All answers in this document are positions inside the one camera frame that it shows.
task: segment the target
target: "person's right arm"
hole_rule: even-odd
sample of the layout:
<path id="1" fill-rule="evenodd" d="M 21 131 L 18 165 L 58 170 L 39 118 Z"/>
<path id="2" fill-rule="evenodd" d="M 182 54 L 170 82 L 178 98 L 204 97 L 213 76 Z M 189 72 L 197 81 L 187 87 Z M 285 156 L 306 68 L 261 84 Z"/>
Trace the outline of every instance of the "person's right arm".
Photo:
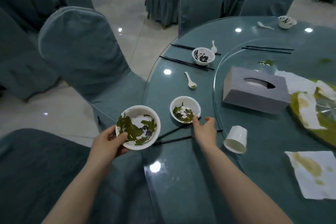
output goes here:
<path id="1" fill-rule="evenodd" d="M 215 119 L 208 117 L 205 120 L 207 123 L 200 125 L 197 118 L 193 119 L 195 139 L 236 221 L 244 224 L 293 223 L 280 207 L 216 146 Z"/>

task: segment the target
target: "hand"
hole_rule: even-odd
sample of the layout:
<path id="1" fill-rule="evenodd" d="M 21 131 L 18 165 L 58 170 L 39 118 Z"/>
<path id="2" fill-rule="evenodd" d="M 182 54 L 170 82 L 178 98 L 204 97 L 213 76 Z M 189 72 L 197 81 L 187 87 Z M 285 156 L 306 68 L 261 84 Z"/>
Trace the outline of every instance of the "hand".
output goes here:
<path id="1" fill-rule="evenodd" d="M 207 121 L 204 125 L 200 125 L 199 120 L 194 117 L 192 123 L 194 125 L 195 139 L 202 149 L 208 147 L 216 147 L 216 135 L 215 119 L 206 117 Z"/>
<path id="2" fill-rule="evenodd" d="M 116 136 L 115 125 L 106 129 L 93 140 L 86 166 L 104 173 L 108 172 L 112 161 L 128 152 L 128 149 L 123 146 L 126 140 L 126 132 Z"/>

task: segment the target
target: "person's right hand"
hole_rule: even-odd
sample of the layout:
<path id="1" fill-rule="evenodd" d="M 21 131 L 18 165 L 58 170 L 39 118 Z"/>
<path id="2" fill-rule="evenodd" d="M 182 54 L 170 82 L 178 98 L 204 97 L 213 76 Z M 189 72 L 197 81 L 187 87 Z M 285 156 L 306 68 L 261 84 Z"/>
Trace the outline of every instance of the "person's right hand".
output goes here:
<path id="1" fill-rule="evenodd" d="M 195 139 L 201 148 L 216 147 L 215 119 L 206 117 L 206 124 L 201 125 L 196 117 L 192 119 L 194 125 Z"/>

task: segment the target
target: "bowl with green residue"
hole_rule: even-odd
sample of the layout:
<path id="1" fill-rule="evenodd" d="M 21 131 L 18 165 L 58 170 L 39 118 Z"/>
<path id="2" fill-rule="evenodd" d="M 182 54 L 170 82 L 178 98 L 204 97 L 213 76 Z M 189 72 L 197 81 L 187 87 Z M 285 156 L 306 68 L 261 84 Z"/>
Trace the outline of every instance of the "bowl with green residue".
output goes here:
<path id="1" fill-rule="evenodd" d="M 148 148 L 157 140 L 160 131 L 159 116 L 153 109 L 144 105 L 135 105 L 123 111 L 115 127 L 117 136 L 128 133 L 124 146 L 130 150 Z"/>
<path id="2" fill-rule="evenodd" d="M 181 123 L 192 123 L 193 117 L 201 115 L 201 107 L 199 103 L 187 96 L 175 98 L 170 104 L 171 116 Z"/>

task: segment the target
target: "person's left hand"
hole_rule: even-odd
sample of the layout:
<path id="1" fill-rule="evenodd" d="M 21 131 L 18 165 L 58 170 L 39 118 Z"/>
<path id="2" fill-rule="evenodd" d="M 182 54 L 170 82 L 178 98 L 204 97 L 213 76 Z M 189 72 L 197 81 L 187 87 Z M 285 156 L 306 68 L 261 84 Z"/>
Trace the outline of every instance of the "person's left hand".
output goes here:
<path id="1" fill-rule="evenodd" d="M 115 125 L 106 129 L 93 140 L 86 166 L 104 173 L 108 172 L 112 161 L 129 151 L 123 146 L 126 140 L 126 132 L 116 136 Z"/>

